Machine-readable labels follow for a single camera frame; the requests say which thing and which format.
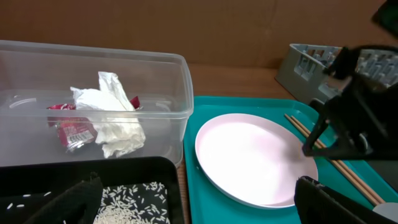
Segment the white tissue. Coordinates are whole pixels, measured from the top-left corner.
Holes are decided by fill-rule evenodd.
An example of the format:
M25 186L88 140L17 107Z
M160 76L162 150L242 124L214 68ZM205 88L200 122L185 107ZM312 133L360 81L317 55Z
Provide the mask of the white tissue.
M100 90L70 87L76 110L135 110L115 73L98 72L98 76ZM105 158L123 156L144 146L145 134L137 118L87 118L98 132L95 143L103 144Z

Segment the pink plate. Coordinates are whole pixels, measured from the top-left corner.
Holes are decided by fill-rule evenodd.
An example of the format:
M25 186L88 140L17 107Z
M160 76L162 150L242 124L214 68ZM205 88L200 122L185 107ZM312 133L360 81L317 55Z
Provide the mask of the pink plate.
M318 180L315 161L301 147L284 127L250 114L215 117L195 141L198 161L215 187L240 203L265 209L293 206L299 177Z

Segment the wooden chopstick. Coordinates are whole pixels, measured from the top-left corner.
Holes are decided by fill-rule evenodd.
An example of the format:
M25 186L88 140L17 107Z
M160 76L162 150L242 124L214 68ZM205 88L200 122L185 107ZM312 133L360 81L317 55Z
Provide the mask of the wooden chopstick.
M285 114L285 117L295 126L306 138L310 135L308 130L300 121L296 118L289 117ZM323 149L326 145L317 140L315 146L319 149ZM373 191L362 179L360 179L343 161L330 161L338 171L340 171L373 205L379 205L385 203L385 201Z

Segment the cardboard box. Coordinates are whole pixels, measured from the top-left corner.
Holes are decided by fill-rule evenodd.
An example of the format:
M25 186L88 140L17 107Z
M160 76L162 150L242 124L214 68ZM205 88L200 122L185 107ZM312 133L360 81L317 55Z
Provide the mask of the cardboard box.
M0 39L172 52L188 62L277 68L290 43L392 44L383 0L4 0Z

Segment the gray plastic basket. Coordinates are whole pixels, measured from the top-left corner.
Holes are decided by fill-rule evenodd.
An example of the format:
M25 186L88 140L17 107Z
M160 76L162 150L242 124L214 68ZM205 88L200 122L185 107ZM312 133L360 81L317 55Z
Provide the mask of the gray plastic basket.
M296 99L308 104L313 98L322 102L339 90L330 88L324 68L333 63L341 47L290 44L289 53L279 69L276 80ZM357 72L379 80L386 86L398 82L398 55L384 50L363 50Z

